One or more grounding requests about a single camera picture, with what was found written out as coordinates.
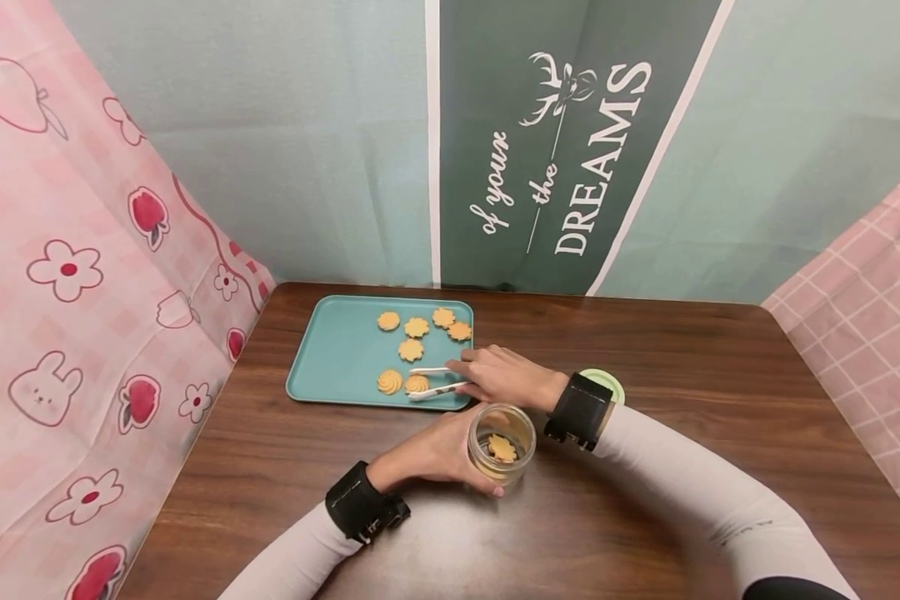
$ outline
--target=pink curtain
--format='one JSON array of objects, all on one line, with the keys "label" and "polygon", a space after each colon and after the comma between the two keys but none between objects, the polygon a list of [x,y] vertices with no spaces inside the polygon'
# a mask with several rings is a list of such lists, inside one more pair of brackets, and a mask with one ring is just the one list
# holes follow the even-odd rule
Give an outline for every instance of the pink curtain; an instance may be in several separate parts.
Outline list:
[{"label": "pink curtain", "polygon": [[764,306],[900,495],[900,184]]},{"label": "pink curtain", "polygon": [[272,288],[51,8],[0,2],[0,598],[112,596]]}]

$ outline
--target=tongs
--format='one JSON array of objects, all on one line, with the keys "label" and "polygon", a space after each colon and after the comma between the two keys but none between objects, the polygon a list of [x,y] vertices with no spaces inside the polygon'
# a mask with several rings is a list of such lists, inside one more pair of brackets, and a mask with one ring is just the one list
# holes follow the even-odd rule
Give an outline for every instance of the tongs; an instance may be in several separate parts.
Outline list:
[{"label": "tongs", "polygon": [[[436,374],[436,373],[452,373],[447,367],[420,367],[420,368],[411,368],[410,374],[412,375],[425,375],[425,374]],[[419,403],[421,400],[429,400],[430,398],[440,396],[442,393],[452,392],[457,388],[460,388],[464,385],[469,384],[469,381],[457,381],[457,383],[449,383],[448,385],[442,385],[440,387],[431,387],[429,390],[425,390],[423,392],[410,392],[407,396],[410,398],[411,403]]]}]

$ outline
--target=bunny print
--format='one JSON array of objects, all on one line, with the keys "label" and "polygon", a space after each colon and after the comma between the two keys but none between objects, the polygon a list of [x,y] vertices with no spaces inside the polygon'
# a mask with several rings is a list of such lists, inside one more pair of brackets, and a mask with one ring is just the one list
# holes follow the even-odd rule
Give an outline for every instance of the bunny print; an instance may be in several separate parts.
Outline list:
[{"label": "bunny print", "polygon": [[17,375],[7,392],[22,414],[35,423],[55,428],[70,409],[70,398],[83,383],[83,371],[71,368],[59,377],[66,356],[59,350],[47,352],[35,368]]}]

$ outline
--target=hand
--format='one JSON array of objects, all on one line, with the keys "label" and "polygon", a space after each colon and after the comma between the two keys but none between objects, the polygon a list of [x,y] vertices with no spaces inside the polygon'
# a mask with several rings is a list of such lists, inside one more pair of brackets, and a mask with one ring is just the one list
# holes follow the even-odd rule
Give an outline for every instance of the hand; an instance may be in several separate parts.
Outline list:
[{"label": "hand", "polygon": [[378,456],[367,467],[367,478],[380,493],[401,481],[461,481],[479,492],[502,498],[504,488],[470,463],[467,436],[480,406],[466,412],[445,412],[437,421]]},{"label": "hand", "polygon": [[550,413],[570,381],[565,374],[540,367],[505,347],[465,349],[460,358],[446,366],[473,383],[458,387],[457,393],[482,403],[509,403]]}]

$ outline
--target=arm sleeve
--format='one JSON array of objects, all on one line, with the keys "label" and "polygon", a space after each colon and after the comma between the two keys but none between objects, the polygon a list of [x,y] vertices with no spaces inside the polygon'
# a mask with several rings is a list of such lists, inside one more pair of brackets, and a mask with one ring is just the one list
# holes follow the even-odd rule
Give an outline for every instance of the arm sleeve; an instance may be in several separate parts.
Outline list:
[{"label": "arm sleeve", "polygon": [[330,571],[361,547],[343,536],[320,502],[257,555],[220,600],[309,600]]},{"label": "arm sleeve", "polygon": [[696,519],[707,541],[728,556],[741,598],[754,583],[788,577],[821,583],[858,600],[797,511],[770,488],[666,425],[615,406],[593,453],[614,461],[666,505]]}]

